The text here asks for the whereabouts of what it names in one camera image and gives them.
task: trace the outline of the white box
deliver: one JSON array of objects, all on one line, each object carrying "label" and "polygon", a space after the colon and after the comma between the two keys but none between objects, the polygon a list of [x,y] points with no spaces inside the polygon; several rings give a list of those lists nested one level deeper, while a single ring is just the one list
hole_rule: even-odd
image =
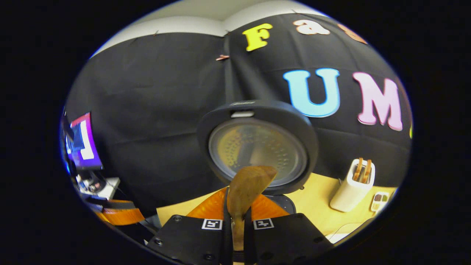
[{"label": "white box", "polygon": [[[363,200],[365,195],[373,187],[375,174],[375,168],[373,163],[371,163],[371,173],[369,180],[368,182],[366,182],[366,184],[353,180],[353,174],[357,169],[358,163],[359,159],[354,159],[352,161],[350,170],[348,171],[345,180],[342,181],[342,185],[340,185],[340,188],[330,201],[330,207],[332,207],[333,209],[342,212],[351,211],[353,208],[355,208],[355,206],[358,205],[361,200]],[[367,160],[363,160],[362,165],[366,166]]]}]

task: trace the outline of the black backdrop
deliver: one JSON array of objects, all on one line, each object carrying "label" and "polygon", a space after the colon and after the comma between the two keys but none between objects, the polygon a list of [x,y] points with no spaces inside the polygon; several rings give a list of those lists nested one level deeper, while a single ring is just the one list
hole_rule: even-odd
[{"label": "black backdrop", "polygon": [[[9,264],[162,262],[94,218],[74,193],[58,152],[58,120],[78,72],[117,29],[156,7],[110,4],[7,6],[9,14],[24,18],[5,17],[12,21],[5,27],[6,162],[22,163],[4,177],[4,195],[15,198],[5,204],[15,213],[4,218],[3,259]],[[315,7],[356,30],[392,64],[408,89],[416,128],[411,167],[396,199],[367,228],[370,236],[347,242],[324,264],[469,263],[462,237],[469,210],[459,203],[466,196],[464,159],[469,161],[465,86],[459,84],[466,76],[460,71],[469,69],[464,18],[457,13],[462,6],[324,1]],[[444,157],[452,158],[451,178],[437,170]]]},{"label": "black backdrop", "polygon": [[[329,35],[304,35],[293,21],[320,23]],[[269,23],[268,45],[247,52],[243,31]],[[309,95],[325,100],[319,68],[334,68],[340,107],[310,118],[319,138],[314,173],[345,177],[357,157],[372,159],[376,186],[400,186],[408,166],[411,109],[390,66],[371,47],[350,38],[337,21],[283,14],[250,21],[224,38],[198,33],[148,35],[116,44],[90,59],[70,90],[65,109],[72,121],[92,113],[92,128],[107,176],[120,177],[141,208],[170,205],[224,186],[201,156],[198,121],[226,101],[274,99],[291,103],[283,73],[310,71]],[[219,54],[230,59],[216,61]],[[363,125],[362,93],[354,72],[370,74],[383,90],[398,83],[403,129]]]}]

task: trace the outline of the black fabric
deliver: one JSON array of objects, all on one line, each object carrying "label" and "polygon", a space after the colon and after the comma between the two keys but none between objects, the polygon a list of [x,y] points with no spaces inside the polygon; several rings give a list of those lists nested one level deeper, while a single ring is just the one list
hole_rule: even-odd
[{"label": "black fabric", "polygon": [[[329,35],[304,35],[293,21],[308,19]],[[247,52],[243,31],[270,23],[268,45]],[[220,54],[229,55],[216,61]],[[372,159],[376,186],[398,187],[407,169],[412,115],[393,69],[370,45],[350,38],[333,19],[284,14],[250,22],[224,38],[197,33],[149,35],[116,44],[92,57],[70,91],[65,109],[74,120],[91,112],[92,130],[107,177],[119,177],[143,211],[224,187],[200,155],[196,125],[226,101],[268,99],[291,103],[283,73],[311,73],[309,95],[325,100],[316,69],[337,69],[341,104],[310,118],[319,137],[314,173],[343,179],[353,159]],[[403,130],[363,125],[362,94],[352,73],[384,78],[399,88]]]}]

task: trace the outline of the light wood surface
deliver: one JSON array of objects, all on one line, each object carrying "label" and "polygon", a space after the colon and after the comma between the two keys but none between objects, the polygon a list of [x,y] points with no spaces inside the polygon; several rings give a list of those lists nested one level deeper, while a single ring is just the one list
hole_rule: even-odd
[{"label": "light wood surface", "polygon": [[[351,223],[363,223],[374,216],[370,211],[373,196],[378,191],[390,194],[396,188],[373,186],[363,200],[350,212],[344,213],[330,208],[329,202],[340,187],[338,179],[311,174],[304,189],[285,194],[296,206],[297,213],[303,213],[324,235],[336,232],[340,227]],[[164,225],[172,215],[187,215],[206,198],[206,194],[193,200],[157,208],[161,224]]]}]

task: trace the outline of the monitor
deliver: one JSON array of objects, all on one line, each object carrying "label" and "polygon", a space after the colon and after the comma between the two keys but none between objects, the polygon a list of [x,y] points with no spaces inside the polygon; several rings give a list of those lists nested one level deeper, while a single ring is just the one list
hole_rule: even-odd
[{"label": "monitor", "polygon": [[103,169],[98,156],[91,130],[90,112],[70,123],[73,141],[65,137],[68,158],[73,161],[77,170]]}]

